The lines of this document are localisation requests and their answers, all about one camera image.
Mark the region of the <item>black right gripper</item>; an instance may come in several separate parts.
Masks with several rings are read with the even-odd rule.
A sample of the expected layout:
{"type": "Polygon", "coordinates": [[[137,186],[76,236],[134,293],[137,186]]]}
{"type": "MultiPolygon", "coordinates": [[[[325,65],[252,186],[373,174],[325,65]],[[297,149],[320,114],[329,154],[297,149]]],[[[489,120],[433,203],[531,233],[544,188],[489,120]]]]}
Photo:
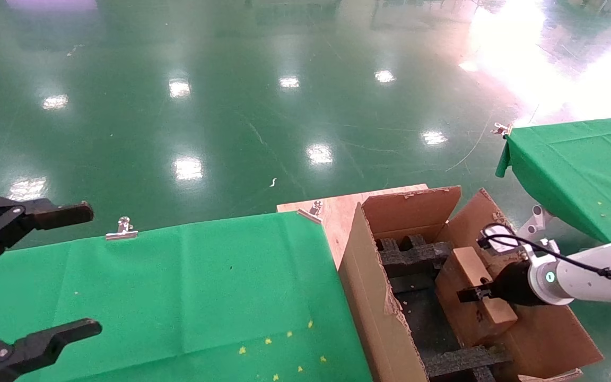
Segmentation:
{"type": "Polygon", "coordinates": [[[521,306],[536,306],[537,295],[529,283],[529,262],[509,263],[490,285],[478,285],[457,292],[461,303],[483,301],[485,298],[500,298],[521,306]]]}

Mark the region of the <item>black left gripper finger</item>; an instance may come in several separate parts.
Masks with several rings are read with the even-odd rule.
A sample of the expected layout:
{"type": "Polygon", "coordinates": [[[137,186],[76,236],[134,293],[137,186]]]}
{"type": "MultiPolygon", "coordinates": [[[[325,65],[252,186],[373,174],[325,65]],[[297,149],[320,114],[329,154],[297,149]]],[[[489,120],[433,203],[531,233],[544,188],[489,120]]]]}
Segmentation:
{"type": "Polygon", "coordinates": [[[0,340],[0,381],[15,381],[22,375],[57,362],[63,348],[102,332],[102,325],[94,319],[80,319],[71,323],[33,332],[8,344],[0,340]]]}
{"type": "Polygon", "coordinates": [[[57,206],[47,198],[20,202],[0,197],[0,255],[34,230],[70,227],[92,220],[94,210],[85,201],[57,206]]]}

